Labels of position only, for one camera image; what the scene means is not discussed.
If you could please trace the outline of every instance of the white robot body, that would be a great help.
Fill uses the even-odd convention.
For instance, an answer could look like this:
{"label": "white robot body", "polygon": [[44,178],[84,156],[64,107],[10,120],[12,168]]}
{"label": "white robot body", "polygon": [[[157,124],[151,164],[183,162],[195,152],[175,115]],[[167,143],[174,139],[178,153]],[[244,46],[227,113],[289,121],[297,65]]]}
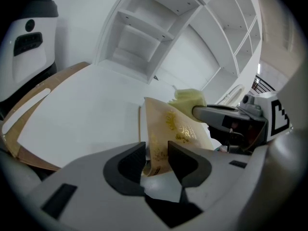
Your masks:
{"label": "white robot body", "polygon": [[261,107],[263,116],[268,121],[266,141],[271,141],[290,130],[289,117],[278,100],[277,92],[265,92],[255,96],[254,104]]}
{"label": "white robot body", "polygon": [[[25,25],[31,19],[35,26],[31,32],[27,32]],[[56,24],[57,17],[25,18],[12,22],[0,46],[0,102],[54,63]],[[42,43],[37,48],[14,56],[17,38],[35,33],[41,34]]]}

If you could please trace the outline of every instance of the table surface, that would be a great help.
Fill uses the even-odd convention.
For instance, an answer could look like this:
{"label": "table surface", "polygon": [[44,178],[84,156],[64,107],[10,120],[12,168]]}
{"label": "table surface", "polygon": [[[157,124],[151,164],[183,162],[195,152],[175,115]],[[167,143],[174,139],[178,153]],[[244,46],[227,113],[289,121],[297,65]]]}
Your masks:
{"label": "table surface", "polygon": [[[63,81],[69,78],[74,73],[78,72],[79,70],[83,69],[84,67],[88,66],[89,63],[81,62],[76,65],[73,65],[69,68],[66,68],[55,75],[49,77],[45,81],[42,81],[40,84],[35,86],[30,92],[28,92],[8,113],[5,117],[3,124],[7,121],[7,119],[24,103],[26,103],[29,99],[33,96],[38,94],[39,92],[43,91],[45,88],[49,88],[51,91],[55,89],[58,85],[60,85]],[[22,147],[18,142],[17,139],[24,128],[27,120],[30,118],[32,113],[35,109],[39,106],[39,104],[43,101],[39,101],[34,106],[32,106],[28,111],[26,111],[22,117],[12,126],[12,128],[6,133],[2,134],[2,128],[0,129],[1,137],[3,142],[9,152],[13,155],[13,157],[17,158],[19,161],[26,163],[28,165],[45,168],[49,170],[58,170],[59,168],[40,159],[39,157],[35,156],[24,147]]]}

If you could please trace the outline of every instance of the gold pattern on bag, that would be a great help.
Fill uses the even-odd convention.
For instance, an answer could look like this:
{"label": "gold pattern on bag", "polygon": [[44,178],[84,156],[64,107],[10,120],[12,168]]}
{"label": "gold pattern on bag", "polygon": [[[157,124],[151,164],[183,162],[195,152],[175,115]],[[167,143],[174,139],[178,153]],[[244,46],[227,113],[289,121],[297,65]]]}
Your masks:
{"label": "gold pattern on bag", "polygon": [[176,140],[182,141],[183,143],[189,143],[190,138],[197,139],[197,136],[193,130],[193,128],[182,122],[181,124],[178,122],[176,113],[172,110],[167,111],[166,115],[166,123],[169,125],[171,130],[176,130],[177,134],[175,136]]}
{"label": "gold pattern on bag", "polygon": [[158,139],[153,133],[151,134],[150,147],[151,149],[153,149],[154,160],[159,162],[161,160],[166,160],[168,158],[167,150],[160,149],[160,146],[158,144]]}

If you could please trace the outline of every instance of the paper bag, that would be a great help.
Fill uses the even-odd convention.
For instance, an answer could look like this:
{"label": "paper bag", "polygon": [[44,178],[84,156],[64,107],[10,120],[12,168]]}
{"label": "paper bag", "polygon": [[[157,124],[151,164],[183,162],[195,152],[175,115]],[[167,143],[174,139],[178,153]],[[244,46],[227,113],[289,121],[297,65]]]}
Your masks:
{"label": "paper bag", "polygon": [[214,149],[201,123],[153,98],[145,98],[141,108],[140,129],[141,141],[146,141],[147,152],[150,152],[150,163],[143,170],[147,176],[172,170],[168,163],[168,141],[174,141],[187,149]]}

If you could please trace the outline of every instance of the yellow cloth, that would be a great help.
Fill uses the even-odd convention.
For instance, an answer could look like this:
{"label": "yellow cloth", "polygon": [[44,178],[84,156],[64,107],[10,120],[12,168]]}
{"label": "yellow cloth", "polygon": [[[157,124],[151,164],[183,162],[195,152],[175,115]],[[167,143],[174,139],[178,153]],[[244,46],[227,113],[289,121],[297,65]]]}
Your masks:
{"label": "yellow cloth", "polygon": [[193,116],[192,111],[195,106],[206,107],[203,92],[196,89],[176,90],[174,96],[175,99],[170,101],[168,104],[177,108],[192,120],[202,122]]}

